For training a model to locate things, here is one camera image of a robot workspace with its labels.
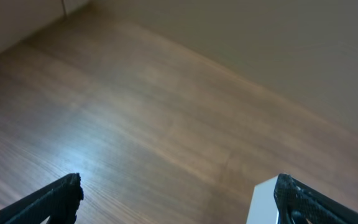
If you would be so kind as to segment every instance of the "wood grain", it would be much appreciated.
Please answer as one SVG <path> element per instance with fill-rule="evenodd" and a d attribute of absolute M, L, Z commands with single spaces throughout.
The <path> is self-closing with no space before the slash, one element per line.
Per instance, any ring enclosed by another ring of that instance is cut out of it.
<path fill-rule="evenodd" d="M 0 208 L 69 172 L 78 223 L 245 223 L 281 172 L 358 211 L 358 137 L 87 10 L 0 55 Z"/>

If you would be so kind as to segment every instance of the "brown wood surface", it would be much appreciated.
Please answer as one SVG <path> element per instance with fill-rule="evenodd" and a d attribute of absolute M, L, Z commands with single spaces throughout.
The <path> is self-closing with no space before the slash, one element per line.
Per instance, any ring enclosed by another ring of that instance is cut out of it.
<path fill-rule="evenodd" d="M 245 223 L 281 172 L 358 211 L 358 137 L 130 22 L 0 55 L 0 209 L 69 173 L 78 223 Z"/>

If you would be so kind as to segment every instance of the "black plastic part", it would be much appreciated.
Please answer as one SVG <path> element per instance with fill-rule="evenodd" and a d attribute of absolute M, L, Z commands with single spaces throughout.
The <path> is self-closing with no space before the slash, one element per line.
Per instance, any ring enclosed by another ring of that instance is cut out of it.
<path fill-rule="evenodd" d="M 315 191 L 309 186 L 280 174 L 274 199 L 280 224 L 358 224 L 358 213 Z"/>
<path fill-rule="evenodd" d="M 0 224 L 74 224 L 83 199 L 80 175 L 68 174 L 0 210 Z"/>

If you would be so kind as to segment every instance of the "cabinet door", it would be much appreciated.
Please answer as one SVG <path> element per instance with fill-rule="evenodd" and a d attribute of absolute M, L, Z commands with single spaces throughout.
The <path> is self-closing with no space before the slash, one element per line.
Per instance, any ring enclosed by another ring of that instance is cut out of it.
<path fill-rule="evenodd" d="M 0 0 L 0 52 L 62 15 L 60 0 Z"/>

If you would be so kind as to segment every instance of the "beige wall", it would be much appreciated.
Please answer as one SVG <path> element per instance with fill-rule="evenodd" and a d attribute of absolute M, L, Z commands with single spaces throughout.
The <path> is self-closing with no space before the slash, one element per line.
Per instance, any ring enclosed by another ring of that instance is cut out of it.
<path fill-rule="evenodd" d="M 358 133 L 358 0 L 96 0 Z"/>
<path fill-rule="evenodd" d="M 0 0 L 0 52 L 62 15 L 60 0 Z"/>

